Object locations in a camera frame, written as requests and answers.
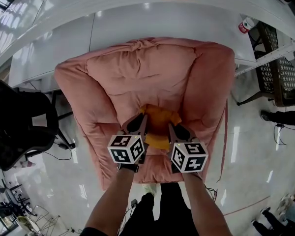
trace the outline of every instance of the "pink cushion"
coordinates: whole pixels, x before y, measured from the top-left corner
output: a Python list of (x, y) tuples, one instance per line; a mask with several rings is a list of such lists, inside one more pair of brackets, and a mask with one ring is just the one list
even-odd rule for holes
[[(117, 171), (107, 144), (145, 104), (179, 112), (211, 154), (234, 75), (230, 48), (175, 38), (132, 40), (69, 59), (55, 71), (103, 189)], [(135, 181), (182, 181), (182, 175), (171, 173), (167, 151), (149, 147)]]

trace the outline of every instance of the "black mesh chair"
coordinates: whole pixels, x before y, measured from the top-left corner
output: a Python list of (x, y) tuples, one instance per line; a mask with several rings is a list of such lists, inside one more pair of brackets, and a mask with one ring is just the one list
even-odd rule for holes
[[(259, 22), (257, 29), (265, 52), (255, 51), (256, 59), (278, 49), (276, 29)], [(250, 98), (238, 102), (243, 105), (261, 97), (274, 100), (278, 107), (295, 105), (295, 67), (285, 57), (280, 57), (256, 68), (260, 91)]]
[[(11, 88), (0, 80), (0, 167), (9, 170), (23, 155), (40, 154), (53, 145), (56, 135), (63, 140), (63, 148), (75, 148), (59, 130), (58, 121), (72, 112), (58, 117), (52, 103), (41, 92), (25, 92)], [(32, 118), (46, 115), (47, 127), (33, 126)]]

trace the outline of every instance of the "forearm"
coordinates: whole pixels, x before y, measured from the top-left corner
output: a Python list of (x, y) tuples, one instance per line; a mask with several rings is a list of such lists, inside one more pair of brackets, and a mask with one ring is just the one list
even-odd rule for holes
[(208, 194), (200, 178), (182, 174), (194, 224), (201, 236), (232, 236), (224, 216)]
[(134, 172), (121, 169), (107, 191), (93, 209), (86, 227), (96, 228), (108, 236), (115, 236), (128, 204)]

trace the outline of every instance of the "black shoe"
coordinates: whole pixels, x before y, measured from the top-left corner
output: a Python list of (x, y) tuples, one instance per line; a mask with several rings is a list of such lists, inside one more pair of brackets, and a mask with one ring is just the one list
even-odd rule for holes
[(261, 110), (261, 112), (260, 112), (260, 117), (261, 117), (262, 120), (270, 121), (270, 119), (269, 119), (269, 115), (270, 115), (270, 114), (271, 114), (271, 113), (268, 112), (268, 111), (266, 111), (266, 110)]
[(263, 214), (265, 211), (270, 211), (271, 207), (267, 207), (267, 208), (264, 208), (260, 211), (261, 214)]

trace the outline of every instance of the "glossy floor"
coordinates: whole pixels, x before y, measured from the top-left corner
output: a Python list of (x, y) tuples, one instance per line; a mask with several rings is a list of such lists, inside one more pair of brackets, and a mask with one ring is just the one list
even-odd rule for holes
[[(276, 111), (273, 103), (262, 98), (238, 107), (234, 101), (244, 100), (258, 90), (255, 71), (236, 78), (228, 100), (223, 174), (216, 183), (220, 177), (223, 156), (224, 124), (219, 131), (206, 178), (208, 187), (218, 189), (216, 203), (226, 215), (234, 236), (257, 236), (258, 233), (250, 221), (260, 217), (260, 210), (267, 205), (275, 210), (281, 197), (295, 191), (295, 131), (282, 130), (280, 136), (287, 145), (278, 146), (274, 141), (274, 124), (259, 117), (261, 109)], [(58, 109), (60, 114), (67, 111), (68, 106), (64, 99), (59, 101)], [(76, 149), (72, 150), (71, 160), (58, 161), (44, 153), (31, 159), (36, 163), (35, 167), (10, 170), (5, 173), (5, 177), (9, 181), (22, 183), (33, 205), (41, 205), (53, 215), (59, 214), (67, 227), (77, 230), (84, 227), (103, 191), (99, 186), (88, 146), (80, 136), (75, 120), (72, 117), (62, 120), (61, 128), (77, 143)], [(48, 152), (58, 158), (70, 156), (70, 151), (57, 145)], [(183, 183), (180, 185), (189, 205)], [(129, 201), (134, 198), (139, 201), (142, 194), (142, 187), (133, 184)], [(159, 199), (160, 187), (154, 206), (155, 219), (159, 215)], [(257, 204), (240, 210), (254, 203)]]

